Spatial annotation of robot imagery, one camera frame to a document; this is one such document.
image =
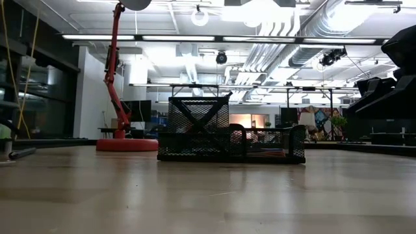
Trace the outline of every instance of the ceiling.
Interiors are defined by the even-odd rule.
[[[15,0],[31,12],[36,12],[37,0]],[[62,33],[89,33],[110,34],[112,28],[112,10],[114,4],[98,2],[80,2],[85,0],[41,0],[41,18]],[[309,0],[307,8],[298,9],[300,23],[324,2],[324,0]],[[350,31],[347,36],[355,37],[390,37],[399,30],[416,24],[416,2],[403,0],[405,5],[398,14],[394,14],[395,6],[378,7],[361,25]],[[145,10],[134,12],[126,10],[120,20],[120,34],[211,34],[211,35],[256,35],[261,27],[247,27],[243,22],[222,20],[221,14],[229,8],[224,6],[224,0],[212,0],[209,7],[209,21],[203,26],[196,26],[191,22],[191,14],[195,9],[194,4],[184,5],[178,2],[159,3],[153,1]],[[107,46],[106,42],[94,42],[90,51],[102,60],[104,53],[98,51]],[[122,42],[120,47],[141,47],[149,60],[149,78],[179,77],[185,73],[183,57],[176,56],[177,43],[161,42]],[[198,73],[224,74],[227,66],[244,64],[250,52],[252,44],[197,44],[199,49],[224,50],[228,55],[225,65],[217,65],[215,54],[205,54],[196,59],[196,71]],[[378,46],[346,46],[348,57],[342,58],[333,66],[323,72],[317,66],[318,59],[300,69],[295,78],[289,78],[293,82],[312,85],[324,84],[352,86],[354,79],[371,77],[381,73],[390,72],[395,68]],[[122,55],[126,61],[134,58],[134,55]]]

